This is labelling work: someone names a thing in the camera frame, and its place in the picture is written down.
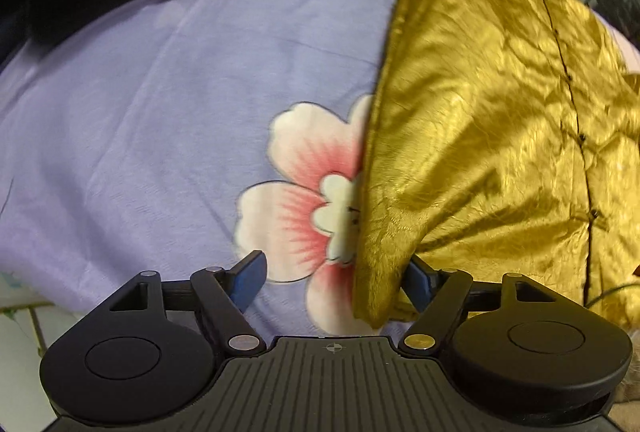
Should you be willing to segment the purple floral bed sheet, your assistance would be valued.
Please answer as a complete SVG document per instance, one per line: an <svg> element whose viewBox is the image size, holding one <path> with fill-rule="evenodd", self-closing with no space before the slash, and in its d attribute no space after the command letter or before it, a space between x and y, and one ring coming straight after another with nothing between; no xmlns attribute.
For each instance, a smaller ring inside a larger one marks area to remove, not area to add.
<svg viewBox="0 0 640 432"><path fill-rule="evenodd" d="M135 0L1 75L1 268L73 311L265 253L265 338L356 336L364 126L395 0Z"/></svg>

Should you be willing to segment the gold satin jacket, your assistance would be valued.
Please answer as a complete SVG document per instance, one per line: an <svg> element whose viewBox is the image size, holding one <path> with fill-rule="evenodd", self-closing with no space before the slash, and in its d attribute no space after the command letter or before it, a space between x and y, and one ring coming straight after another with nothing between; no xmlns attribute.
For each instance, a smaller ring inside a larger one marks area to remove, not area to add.
<svg viewBox="0 0 640 432"><path fill-rule="evenodd" d="M241 196L235 245L328 334L410 317L410 256L638 328L639 79L578 0L397 0L374 95L271 129L281 177Z"/></svg>

